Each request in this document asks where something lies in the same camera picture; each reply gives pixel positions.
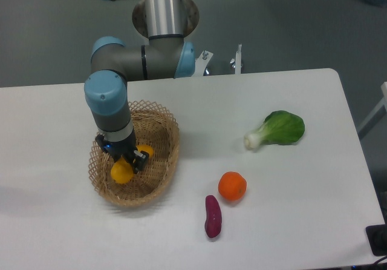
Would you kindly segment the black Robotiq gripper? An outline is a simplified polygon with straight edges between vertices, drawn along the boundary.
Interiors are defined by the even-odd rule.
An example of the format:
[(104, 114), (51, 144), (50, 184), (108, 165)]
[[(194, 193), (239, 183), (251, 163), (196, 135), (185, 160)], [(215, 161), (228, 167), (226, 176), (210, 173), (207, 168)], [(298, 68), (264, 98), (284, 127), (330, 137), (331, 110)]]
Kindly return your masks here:
[(109, 154), (113, 158), (114, 163), (121, 161), (121, 157), (123, 157), (131, 164), (134, 174), (143, 171), (150, 158), (147, 151), (136, 150), (136, 138), (134, 133), (118, 142), (108, 141), (102, 134), (98, 134), (95, 137), (95, 141), (103, 153)]

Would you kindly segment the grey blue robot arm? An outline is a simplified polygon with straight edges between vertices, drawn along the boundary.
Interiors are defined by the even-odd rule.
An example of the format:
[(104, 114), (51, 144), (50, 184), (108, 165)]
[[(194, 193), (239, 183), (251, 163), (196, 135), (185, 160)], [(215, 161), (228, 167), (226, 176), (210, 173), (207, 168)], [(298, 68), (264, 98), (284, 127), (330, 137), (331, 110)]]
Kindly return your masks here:
[(115, 162), (123, 159), (138, 173), (149, 153), (136, 146), (128, 82), (189, 77), (195, 72), (195, 50), (184, 41), (187, 13), (183, 0), (144, 0), (149, 43), (128, 48), (113, 36), (93, 45), (85, 100), (99, 133), (96, 142)]

